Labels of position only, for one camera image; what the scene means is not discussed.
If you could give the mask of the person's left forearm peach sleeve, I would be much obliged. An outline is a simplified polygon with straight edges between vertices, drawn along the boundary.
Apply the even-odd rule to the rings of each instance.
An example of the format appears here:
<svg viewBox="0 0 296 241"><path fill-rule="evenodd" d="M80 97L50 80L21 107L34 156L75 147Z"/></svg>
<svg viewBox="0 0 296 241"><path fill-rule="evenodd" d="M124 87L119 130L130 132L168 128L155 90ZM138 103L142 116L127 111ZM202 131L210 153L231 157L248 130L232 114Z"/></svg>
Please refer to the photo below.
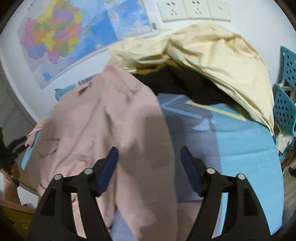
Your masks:
<svg viewBox="0 0 296 241"><path fill-rule="evenodd" d="M4 199L16 204L21 204L20 198L17 191L17 186L12 183L10 179L18 181L20 178L19 172L12 173L9 175L6 172L3 172L4 176Z"/></svg>

